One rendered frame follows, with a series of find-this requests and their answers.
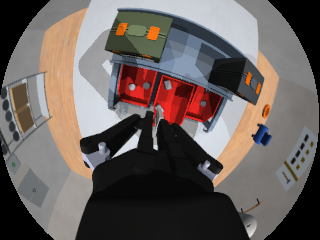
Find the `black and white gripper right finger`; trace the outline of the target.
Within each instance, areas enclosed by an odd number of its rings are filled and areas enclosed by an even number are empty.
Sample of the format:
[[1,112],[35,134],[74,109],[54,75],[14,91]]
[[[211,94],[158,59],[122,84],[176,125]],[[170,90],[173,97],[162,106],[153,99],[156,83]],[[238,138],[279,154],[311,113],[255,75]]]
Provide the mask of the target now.
[[170,125],[165,120],[161,108],[156,112],[155,132],[158,150],[168,152],[175,180],[186,182],[194,172],[193,166],[211,181],[222,171],[223,165],[210,156],[180,125]]

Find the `dark green case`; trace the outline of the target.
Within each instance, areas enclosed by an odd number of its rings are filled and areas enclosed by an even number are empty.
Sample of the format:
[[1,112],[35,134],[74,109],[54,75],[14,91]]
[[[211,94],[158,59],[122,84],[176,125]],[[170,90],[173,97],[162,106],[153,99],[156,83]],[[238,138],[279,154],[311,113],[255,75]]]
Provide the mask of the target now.
[[159,64],[172,22],[155,14],[118,12],[104,50]]

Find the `dark grey metal shelf rack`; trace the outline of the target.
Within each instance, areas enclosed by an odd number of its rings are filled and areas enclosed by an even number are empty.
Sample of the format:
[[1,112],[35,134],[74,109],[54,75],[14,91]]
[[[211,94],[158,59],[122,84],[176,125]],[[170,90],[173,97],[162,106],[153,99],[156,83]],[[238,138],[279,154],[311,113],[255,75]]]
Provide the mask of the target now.
[[233,102],[232,94],[227,93],[223,89],[208,82],[214,61],[215,59],[221,58],[243,58],[246,56],[217,33],[184,17],[144,8],[117,8],[117,10],[118,12],[140,12],[166,16],[173,18],[173,23],[159,64],[136,58],[123,57],[113,53],[112,60],[110,60],[110,62],[113,63],[113,68],[108,94],[108,109],[115,111],[116,105],[120,101],[118,94],[118,78],[120,79],[122,65],[125,64],[145,68],[158,71],[148,108],[150,108],[150,105],[153,105],[159,80],[162,75],[189,84],[190,82],[194,83],[222,96],[211,121],[209,122],[207,120],[203,123],[204,133],[209,133],[209,131],[212,132],[227,100]]

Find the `black case with orange latches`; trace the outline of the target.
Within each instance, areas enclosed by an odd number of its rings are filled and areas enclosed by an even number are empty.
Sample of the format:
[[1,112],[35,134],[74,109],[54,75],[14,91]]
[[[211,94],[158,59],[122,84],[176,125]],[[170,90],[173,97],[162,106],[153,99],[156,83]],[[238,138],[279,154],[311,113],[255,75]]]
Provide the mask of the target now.
[[208,82],[256,106],[264,77],[244,58],[215,59]]

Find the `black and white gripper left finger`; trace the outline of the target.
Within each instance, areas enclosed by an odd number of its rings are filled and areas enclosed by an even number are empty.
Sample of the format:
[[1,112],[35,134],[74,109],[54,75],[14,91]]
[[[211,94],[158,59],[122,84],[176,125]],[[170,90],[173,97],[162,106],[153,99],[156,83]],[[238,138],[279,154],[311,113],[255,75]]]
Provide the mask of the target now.
[[140,129],[132,172],[138,178],[148,178],[155,165],[153,118],[154,106],[150,106],[145,119],[133,114],[102,133],[82,138],[80,148],[85,166],[93,171],[97,165],[111,159]]

